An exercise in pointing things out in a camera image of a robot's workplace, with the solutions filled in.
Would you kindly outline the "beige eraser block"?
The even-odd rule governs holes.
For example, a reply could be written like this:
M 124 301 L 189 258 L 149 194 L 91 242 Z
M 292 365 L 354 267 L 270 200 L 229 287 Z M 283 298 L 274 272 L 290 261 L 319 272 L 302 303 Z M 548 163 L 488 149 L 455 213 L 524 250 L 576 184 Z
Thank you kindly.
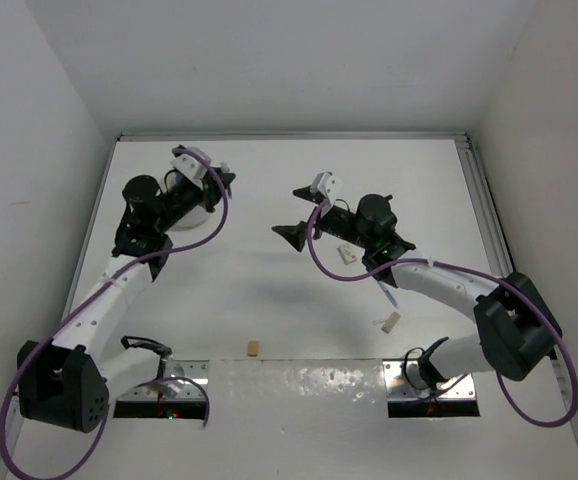
M 400 320 L 401 315 L 398 312 L 392 312 L 387 319 L 381 324 L 381 331 L 389 334 Z

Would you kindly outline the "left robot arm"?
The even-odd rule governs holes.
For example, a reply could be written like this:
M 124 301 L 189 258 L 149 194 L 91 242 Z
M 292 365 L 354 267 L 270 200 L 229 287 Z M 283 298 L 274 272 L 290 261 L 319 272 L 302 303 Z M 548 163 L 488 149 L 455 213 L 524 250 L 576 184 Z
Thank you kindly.
M 132 178 L 107 267 L 88 298 L 49 339 L 26 342 L 18 353 L 23 417 L 84 433 L 130 390 L 159 379 L 169 347 L 141 340 L 107 361 L 101 355 L 130 305 L 159 276 L 173 243 L 168 230 L 196 208 L 213 212 L 235 180 L 210 168 L 198 182 L 183 178 L 169 190 L 149 175 Z

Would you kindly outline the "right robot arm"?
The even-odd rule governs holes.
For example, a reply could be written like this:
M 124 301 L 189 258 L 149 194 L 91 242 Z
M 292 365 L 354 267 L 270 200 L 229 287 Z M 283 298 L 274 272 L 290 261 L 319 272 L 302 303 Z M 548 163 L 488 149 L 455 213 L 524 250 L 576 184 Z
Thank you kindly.
M 363 196 L 355 210 L 334 206 L 314 223 L 277 225 L 273 232 L 302 251 L 329 234 L 363 251 L 371 276 L 390 287 L 422 294 L 473 321 L 475 334 L 443 337 L 424 349 L 403 374 L 416 390 L 433 390 L 453 377 L 493 371 L 521 381 L 554 348 L 562 334 L 533 282 L 514 271 L 499 279 L 453 270 L 422 257 L 396 231 L 390 199 Z

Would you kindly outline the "white round divided container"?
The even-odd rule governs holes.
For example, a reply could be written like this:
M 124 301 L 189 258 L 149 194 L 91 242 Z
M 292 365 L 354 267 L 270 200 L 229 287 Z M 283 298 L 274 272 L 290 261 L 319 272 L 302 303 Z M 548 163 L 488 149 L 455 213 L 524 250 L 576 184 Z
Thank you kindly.
M 167 191 L 173 189 L 184 178 L 177 170 L 169 171 L 164 178 L 164 186 Z M 173 231 L 185 231 L 198 228 L 210 218 L 210 213 L 203 207 L 199 206 L 193 209 L 190 213 L 179 220 L 173 227 Z

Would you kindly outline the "staples box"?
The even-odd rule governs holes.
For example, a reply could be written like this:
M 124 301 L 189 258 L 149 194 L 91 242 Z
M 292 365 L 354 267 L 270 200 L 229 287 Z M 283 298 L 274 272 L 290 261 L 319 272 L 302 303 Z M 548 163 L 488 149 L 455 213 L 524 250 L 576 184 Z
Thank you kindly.
M 345 265 L 350 265 L 358 260 L 358 257 L 350 245 L 344 244 L 337 247 L 337 251 L 342 262 Z

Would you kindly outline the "blue ballpoint pen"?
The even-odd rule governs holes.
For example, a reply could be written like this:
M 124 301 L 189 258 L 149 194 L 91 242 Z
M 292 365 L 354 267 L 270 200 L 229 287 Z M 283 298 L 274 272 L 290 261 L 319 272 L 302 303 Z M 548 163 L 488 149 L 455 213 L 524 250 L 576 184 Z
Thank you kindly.
M 378 281 L 377 284 L 378 284 L 378 287 L 380 288 L 380 290 L 385 294 L 385 296 L 388 299 L 388 301 L 390 302 L 390 304 L 395 309 L 398 309 L 399 308 L 398 301 L 396 300 L 394 295 L 391 293 L 389 287 L 384 282 L 381 282 L 381 281 Z

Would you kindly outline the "small yellow eraser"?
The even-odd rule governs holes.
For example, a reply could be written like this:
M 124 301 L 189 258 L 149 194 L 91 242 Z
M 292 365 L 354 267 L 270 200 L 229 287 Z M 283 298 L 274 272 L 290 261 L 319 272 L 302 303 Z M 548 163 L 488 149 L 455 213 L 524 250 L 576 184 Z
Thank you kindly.
M 251 340 L 247 344 L 247 356 L 257 357 L 260 352 L 260 342 L 257 340 Z

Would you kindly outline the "left base plate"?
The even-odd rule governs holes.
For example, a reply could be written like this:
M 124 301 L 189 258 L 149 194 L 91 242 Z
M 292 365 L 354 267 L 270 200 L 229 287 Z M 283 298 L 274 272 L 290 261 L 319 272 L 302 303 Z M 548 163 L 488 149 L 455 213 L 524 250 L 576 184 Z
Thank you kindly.
M 166 402 L 203 402 L 204 396 L 194 383 L 208 390 L 209 361 L 173 360 L 165 365 L 162 376 L 173 378 L 173 381 L 134 388 L 119 401 L 155 402 L 160 399 Z

